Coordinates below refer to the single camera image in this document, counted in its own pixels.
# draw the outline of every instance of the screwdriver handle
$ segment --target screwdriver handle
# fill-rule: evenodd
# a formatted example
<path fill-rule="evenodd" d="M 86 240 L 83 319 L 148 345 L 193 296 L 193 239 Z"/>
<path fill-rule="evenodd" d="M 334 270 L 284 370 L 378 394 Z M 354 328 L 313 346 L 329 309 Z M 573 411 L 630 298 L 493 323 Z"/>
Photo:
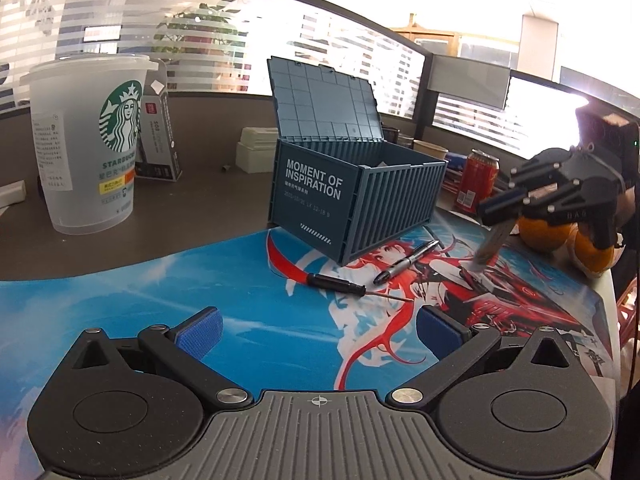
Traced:
<path fill-rule="evenodd" d="M 323 290 L 332 290 L 334 292 L 343 292 L 344 294 L 353 294 L 362 297 L 367 293 L 365 285 L 334 278 L 333 276 L 325 276 L 324 274 L 311 274 L 306 276 L 306 284 L 314 288 L 322 288 Z"/>

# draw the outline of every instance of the green mermaid logo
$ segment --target green mermaid logo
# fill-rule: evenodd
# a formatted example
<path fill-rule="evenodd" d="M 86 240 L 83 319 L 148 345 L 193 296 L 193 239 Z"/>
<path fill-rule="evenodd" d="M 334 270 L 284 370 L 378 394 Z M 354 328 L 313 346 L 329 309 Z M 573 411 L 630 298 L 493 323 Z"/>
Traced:
<path fill-rule="evenodd" d="M 140 96 L 138 81 L 127 81 L 107 98 L 100 111 L 100 136 L 110 150 L 128 152 L 134 148 L 140 132 Z"/>

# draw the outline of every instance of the blue gripper pad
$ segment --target blue gripper pad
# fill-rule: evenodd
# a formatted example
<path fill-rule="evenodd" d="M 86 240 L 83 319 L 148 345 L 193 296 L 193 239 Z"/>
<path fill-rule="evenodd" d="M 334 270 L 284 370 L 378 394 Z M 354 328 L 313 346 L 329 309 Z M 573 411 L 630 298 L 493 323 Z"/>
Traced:
<path fill-rule="evenodd" d="M 222 314 L 208 306 L 171 329 L 175 345 L 200 361 L 222 339 Z"/>
<path fill-rule="evenodd" d="M 431 305 L 423 306 L 415 318 L 418 339 L 439 360 L 471 339 L 471 330 Z"/>

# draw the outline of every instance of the orange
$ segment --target orange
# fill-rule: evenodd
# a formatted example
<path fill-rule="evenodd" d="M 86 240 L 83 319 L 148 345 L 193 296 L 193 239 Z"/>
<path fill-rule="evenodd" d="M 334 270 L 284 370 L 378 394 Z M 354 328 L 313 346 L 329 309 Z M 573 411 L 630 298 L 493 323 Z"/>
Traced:
<path fill-rule="evenodd" d="M 574 242 L 575 257 L 591 272 L 604 272 L 613 261 L 613 247 L 596 249 L 591 240 L 577 231 Z"/>
<path fill-rule="evenodd" d="M 550 253 L 562 247 L 571 232 L 571 224 L 549 226 L 545 220 L 518 219 L 520 239 L 530 248 L 541 253 Z"/>

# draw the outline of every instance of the starbucks cup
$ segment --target starbucks cup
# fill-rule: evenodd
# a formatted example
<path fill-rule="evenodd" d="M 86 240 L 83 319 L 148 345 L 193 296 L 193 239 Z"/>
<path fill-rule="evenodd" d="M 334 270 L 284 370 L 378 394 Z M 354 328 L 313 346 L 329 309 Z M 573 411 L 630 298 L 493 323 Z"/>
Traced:
<path fill-rule="evenodd" d="M 138 54 L 89 54 L 41 63 L 21 78 L 56 231 L 95 233 L 131 214 L 140 101 L 146 71 L 157 67 Z"/>

